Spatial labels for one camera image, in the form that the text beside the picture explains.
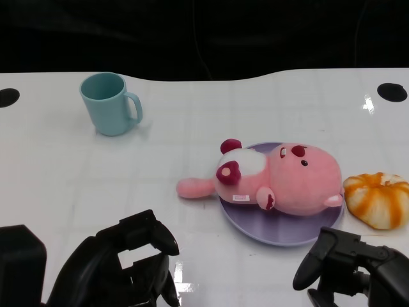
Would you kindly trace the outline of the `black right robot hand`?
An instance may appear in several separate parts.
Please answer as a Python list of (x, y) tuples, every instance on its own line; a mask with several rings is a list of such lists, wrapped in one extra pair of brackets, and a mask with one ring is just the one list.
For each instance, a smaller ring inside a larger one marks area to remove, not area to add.
[(323, 227), (297, 269), (293, 288), (307, 290), (313, 306), (335, 306), (335, 294), (364, 294), (368, 306), (408, 306), (408, 257)]

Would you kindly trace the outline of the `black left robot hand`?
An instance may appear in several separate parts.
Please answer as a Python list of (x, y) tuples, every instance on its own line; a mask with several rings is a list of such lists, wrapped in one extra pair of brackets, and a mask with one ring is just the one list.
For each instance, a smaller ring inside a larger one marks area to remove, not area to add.
[(179, 254), (152, 210), (87, 237), (60, 270), (42, 302), (44, 243), (23, 224), (1, 228), (1, 306), (179, 306), (169, 270)]

